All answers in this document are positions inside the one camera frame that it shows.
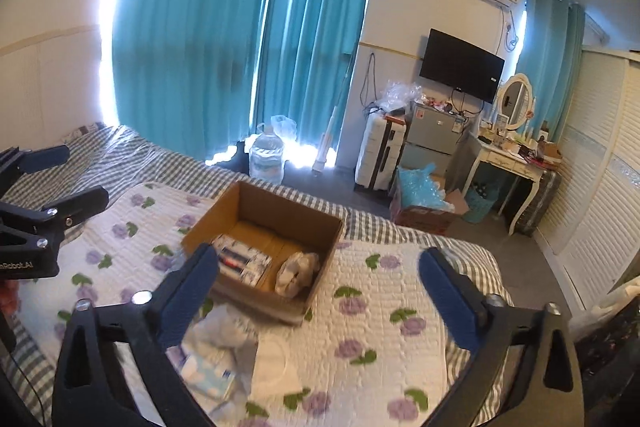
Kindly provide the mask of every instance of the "laundry basket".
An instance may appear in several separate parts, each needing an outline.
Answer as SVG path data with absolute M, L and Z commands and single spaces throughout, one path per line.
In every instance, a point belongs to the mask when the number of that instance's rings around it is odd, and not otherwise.
M 486 198 L 478 192 L 478 185 L 473 184 L 466 192 L 465 200 L 469 206 L 469 211 L 462 216 L 468 223 L 480 223 L 489 213 L 491 207 L 500 196 L 500 187 L 490 186 L 486 189 Z

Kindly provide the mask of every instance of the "white suitcase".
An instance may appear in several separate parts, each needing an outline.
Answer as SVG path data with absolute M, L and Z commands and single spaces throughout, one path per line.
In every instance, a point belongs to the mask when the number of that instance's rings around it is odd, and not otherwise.
M 357 185 L 372 190 L 389 188 L 400 157 L 405 130 L 403 124 L 388 121 L 380 113 L 369 115 L 356 166 Z

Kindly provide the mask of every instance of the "white mirror frame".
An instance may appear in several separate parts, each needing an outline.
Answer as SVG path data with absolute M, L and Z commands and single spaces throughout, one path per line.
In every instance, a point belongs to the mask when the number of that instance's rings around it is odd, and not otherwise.
M 525 89 L 529 91 L 529 103 L 527 104 L 526 110 L 524 110 L 524 115 L 526 115 L 533 108 L 533 89 L 531 88 L 531 83 L 527 78 L 526 74 L 518 73 L 514 74 L 509 80 L 507 80 L 504 85 L 498 90 L 498 95 L 496 96 L 495 103 L 498 114 L 502 113 L 502 99 L 507 90 L 516 82 L 520 82 L 524 85 Z M 506 128 L 509 131 L 516 130 L 521 125 L 527 121 L 527 118 L 522 118 L 522 120 L 517 121 L 516 123 L 507 124 Z

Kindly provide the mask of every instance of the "bottle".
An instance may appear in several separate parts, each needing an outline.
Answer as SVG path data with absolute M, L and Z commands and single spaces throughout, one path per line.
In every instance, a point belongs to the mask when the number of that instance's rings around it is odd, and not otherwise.
M 249 150 L 249 175 L 280 185 L 284 178 L 284 142 L 271 125 L 255 139 Z

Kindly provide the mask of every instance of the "tv screen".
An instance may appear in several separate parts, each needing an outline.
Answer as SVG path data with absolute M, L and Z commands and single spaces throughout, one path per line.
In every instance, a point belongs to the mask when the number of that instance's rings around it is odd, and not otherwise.
M 431 30 L 420 76 L 492 103 L 504 60 L 473 44 Z

